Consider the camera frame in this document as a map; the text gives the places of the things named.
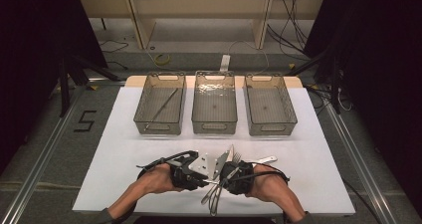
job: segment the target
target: white table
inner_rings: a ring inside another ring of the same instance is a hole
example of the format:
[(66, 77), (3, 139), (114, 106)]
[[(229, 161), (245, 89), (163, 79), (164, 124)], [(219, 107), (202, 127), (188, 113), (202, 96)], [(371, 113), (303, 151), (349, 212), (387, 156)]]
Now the white table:
[[(291, 178), (290, 187), (304, 208), (314, 215), (351, 215), (355, 212), (331, 152), (323, 136), (306, 89), (291, 88), (289, 94), (298, 118), (292, 135), (252, 137), (248, 133), (244, 94), (236, 89), (238, 123), (234, 135), (198, 135), (193, 133), (191, 115), (193, 89), (188, 86), (182, 133), (172, 137), (139, 134), (133, 117), (142, 88), (121, 88), (105, 127), (93, 162), (84, 180), (73, 210), (98, 212), (110, 206), (135, 180), (136, 165), (181, 151), (218, 156), (231, 144), (242, 159), (275, 155), (272, 165)], [(149, 194), (137, 203), (135, 213), (142, 215), (208, 216), (208, 205), (200, 201), (210, 186), (194, 191)], [(244, 195), (223, 191), (219, 216), (274, 216), (281, 210)]]

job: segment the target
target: black wire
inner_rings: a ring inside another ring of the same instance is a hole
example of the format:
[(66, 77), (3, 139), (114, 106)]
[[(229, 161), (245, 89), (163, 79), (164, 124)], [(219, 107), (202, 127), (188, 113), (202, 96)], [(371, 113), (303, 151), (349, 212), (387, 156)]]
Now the black wire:
[(326, 91), (326, 90), (321, 90), (321, 89), (315, 89), (315, 88), (312, 88), (312, 89), (314, 89), (314, 91), (317, 91), (317, 92), (331, 94), (331, 91)]
[(329, 105), (330, 103), (326, 103), (325, 106), (323, 106), (323, 108), (321, 110), (319, 110), (319, 112), (316, 114), (316, 116), (318, 116), (323, 110), (325, 110), (325, 108)]
[(287, 57), (291, 57), (291, 58), (294, 58), (294, 59), (297, 59), (297, 60), (301, 60), (301, 61), (305, 61), (305, 62), (308, 62), (309, 61), (309, 59), (303, 59), (303, 58), (298, 58), (298, 57), (294, 57), (294, 56), (291, 56), (291, 55), (289, 55), (289, 54), (287, 54), (284, 50), (283, 50), (283, 48), (282, 48), (282, 45), (283, 46), (285, 46), (285, 47), (289, 47), (289, 48), (293, 48), (293, 49), (295, 49), (295, 50), (297, 50), (297, 51), (299, 51), (300, 53), (302, 53), (302, 54), (304, 54), (305, 56), (306, 56), (306, 54), (304, 53), (304, 51), (302, 51), (301, 49), (299, 49), (299, 48), (297, 48), (295, 45), (293, 45), (291, 42), (289, 42), (288, 40), (286, 40), (285, 38), (283, 38), (283, 37), (281, 37), (281, 35), (279, 35), (279, 34), (277, 34), (274, 30), (273, 30), (273, 28), (270, 26), (270, 25), (267, 25), (268, 26), (268, 28), (270, 28), (270, 30), (268, 31), (268, 33), (269, 33), (269, 35), (270, 35), (270, 37), (271, 38), (273, 38), (275, 41), (277, 41), (278, 43), (279, 43), (279, 46), (280, 46), (280, 50), (282, 51), (282, 53), (284, 54), (284, 55), (286, 55)]
[(287, 11), (287, 13), (288, 13), (288, 15), (289, 15), (288, 22), (289, 22), (289, 20), (291, 20), (291, 21), (292, 21), (292, 24), (294, 25), (294, 28), (295, 28), (295, 33), (296, 33), (296, 36), (297, 36), (298, 42), (299, 42), (300, 46), (301, 46), (301, 47), (302, 47), (302, 49), (303, 49), (304, 47), (303, 47), (303, 46), (302, 46), (302, 44), (301, 44), (301, 41), (302, 41), (302, 43), (305, 43), (303, 36), (304, 36), (306, 39), (307, 39), (308, 37), (307, 37), (307, 36), (305, 36), (304, 32), (302, 31), (301, 27), (299, 26), (299, 23), (298, 23), (298, 22), (297, 22), (297, 20), (296, 20), (296, 13), (297, 13), (297, 8), (298, 8), (298, 6), (296, 5), (296, 0), (292, 0), (292, 10), (291, 10), (291, 12), (289, 12), (289, 8), (288, 8), (288, 5), (287, 5), (287, 3), (286, 3), (286, 0), (283, 0), (283, 3), (284, 3), (284, 5), (285, 5), (286, 11)]
[(310, 92), (312, 94), (316, 94), (319, 97), (319, 99), (320, 99), (320, 105), (317, 106), (317, 107), (314, 107), (314, 109), (319, 109), (319, 108), (323, 107), (323, 98), (319, 95), (319, 93), (316, 92), (316, 91), (314, 91), (311, 88), (308, 88), (308, 87), (306, 87), (306, 89), (307, 89), (308, 92)]
[(331, 99), (331, 96), (327, 96), (325, 94), (321, 94), (321, 93), (330, 93), (328, 91), (318, 90), (318, 89), (315, 89), (315, 88), (313, 88), (311, 86), (305, 86), (305, 88), (307, 89), (307, 91), (312, 92), (312, 93), (315, 93), (315, 94), (319, 95), (321, 98)]
[(283, 177), (283, 174), (279, 171), (263, 171), (263, 172), (257, 172), (257, 173), (249, 174), (249, 175), (245, 175), (245, 176), (230, 178), (229, 181), (231, 181), (231, 182), (232, 181), (239, 181), (239, 180), (243, 180), (243, 179), (248, 179), (248, 178), (257, 177), (257, 176), (270, 175), (270, 174), (276, 174), (276, 175)]
[(171, 160), (171, 159), (173, 159), (173, 158), (176, 158), (176, 157), (179, 157), (179, 156), (183, 156), (183, 155), (186, 155), (186, 154), (191, 154), (192, 152), (193, 152), (193, 151), (184, 151), (184, 152), (179, 152), (179, 153), (174, 154), (174, 155), (171, 155), (171, 156), (169, 156), (169, 157), (161, 157), (160, 159), (157, 159), (157, 160), (155, 160), (155, 161), (153, 161), (153, 162), (149, 163), (149, 164), (148, 164), (148, 165), (146, 165), (146, 166), (139, 166), (139, 165), (137, 165), (136, 167), (143, 168), (143, 169), (145, 169), (146, 171), (149, 171), (149, 170), (154, 169), (154, 167), (155, 167), (157, 164), (162, 164), (162, 163), (164, 163), (164, 162), (166, 162), (166, 161), (168, 161), (168, 160)]
[(363, 202), (363, 204), (366, 206), (366, 208), (369, 210), (369, 212), (372, 214), (372, 216), (375, 218), (376, 222), (381, 224), (381, 220), (379, 220), (379, 217), (375, 214), (375, 212), (372, 210), (372, 208), (369, 206), (369, 204), (363, 199), (363, 197), (356, 191), (356, 189), (353, 188), (353, 186), (350, 185), (344, 178), (341, 178), (341, 180), (346, 184), (356, 195), (357, 197)]
[(118, 44), (123, 44), (123, 46), (122, 46), (122, 47), (120, 47), (120, 48), (117, 48), (117, 49), (115, 49), (115, 50), (112, 50), (112, 51), (102, 51), (102, 52), (104, 52), (104, 53), (113, 53), (113, 52), (116, 52), (116, 51), (118, 51), (118, 50), (121, 50), (121, 49), (123, 49), (123, 48), (125, 48), (125, 47), (129, 46), (129, 43), (117, 42), (117, 41), (113, 41), (113, 40), (106, 40), (105, 42), (100, 43), (100, 46), (102, 46), (102, 45), (104, 45), (105, 43), (108, 43), (108, 42), (114, 42), (114, 43), (118, 43)]
[(122, 65), (122, 64), (121, 64), (121, 63), (119, 63), (119, 62), (107, 62), (107, 63), (118, 64), (119, 66), (123, 67), (125, 70), (129, 70), (129, 68), (128, 68), (128, 67), (126, 67), (126, 66)]
[(286, 21), (285, 26), (283, 27), (282, 32), (280, 33), (280, 37), (281, 37), (281, 38), (283, 38), (283, 34), (285, 33), (286, 28), (288, 27), (289, 21), (290, 21), (290, 18)]

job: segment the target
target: transparent storage container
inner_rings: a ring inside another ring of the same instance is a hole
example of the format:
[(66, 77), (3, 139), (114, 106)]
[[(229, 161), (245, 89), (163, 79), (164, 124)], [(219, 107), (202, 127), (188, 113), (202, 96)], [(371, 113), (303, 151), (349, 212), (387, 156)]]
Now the transparent storage container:
[(196, 72), (193, 132), (234, 134), (237, 120), (234, 73)]
[(244, 93), (249, 135), (292, 134), (298, 120), (282, 75), (247, 75)]
[(133, 121), (141, 134), (181, 133), (186, 81), (180, 73), (148, 74)]

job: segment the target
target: human hand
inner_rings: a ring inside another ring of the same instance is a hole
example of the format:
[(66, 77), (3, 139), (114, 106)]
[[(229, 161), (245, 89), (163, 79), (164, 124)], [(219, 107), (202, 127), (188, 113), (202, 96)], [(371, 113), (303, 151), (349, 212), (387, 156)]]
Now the human hand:
[(173, 186), (170, 178), (170, 166), (167, 163), (159, 164), (130, 184), (121, 197), (108, 208), (108, 213), (113, 219), (116, 219), (128, 211), (139, 198), (148, 193), (182, 190)]
[[(269, 166), (257, 164), (254, 173), (274, 170)], [(280, 175), (268, 174), (255, 177), (251, 191), (245, 196), (276, 203), (293, 222), (300, 221), (305, 217), (304, 208), (298, 197)]]

